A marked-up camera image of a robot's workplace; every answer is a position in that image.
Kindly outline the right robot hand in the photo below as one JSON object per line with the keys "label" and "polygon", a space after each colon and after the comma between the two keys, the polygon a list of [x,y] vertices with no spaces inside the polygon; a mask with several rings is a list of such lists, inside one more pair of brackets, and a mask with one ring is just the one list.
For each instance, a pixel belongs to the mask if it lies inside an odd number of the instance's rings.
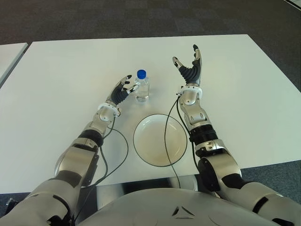
{"label": "right robot hand", "polygon": [[197,45],[193,45],[194,57],[192,61],[192,67],[188,68],[184,66],[177,57],[173,57],[172,61],[175,67],[180,72],[181,76],[186,81],[186,84],[195,84],[196,86],[200,85],[200,78],[202,72],[202,57],[201,52]]}

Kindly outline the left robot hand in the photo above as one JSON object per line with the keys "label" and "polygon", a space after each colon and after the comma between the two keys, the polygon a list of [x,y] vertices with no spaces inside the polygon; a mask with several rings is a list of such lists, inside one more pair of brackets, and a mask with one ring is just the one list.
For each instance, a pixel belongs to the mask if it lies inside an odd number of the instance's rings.
{"label": "left robot hand", "polygon": [[116,86],[113,88],[111,93],[109,94],[107,100],[113,102],[115,105],[119,105],[121,102],[123,102],[131,93],[134,93],[136,90],[138,90],[139,85],[134,84],[133,86],[129,88],[125,88],[124,86],[127,84],[130,84],[130,79],[132,78],[132,75],[127,75],[124,78],[122,78]]}

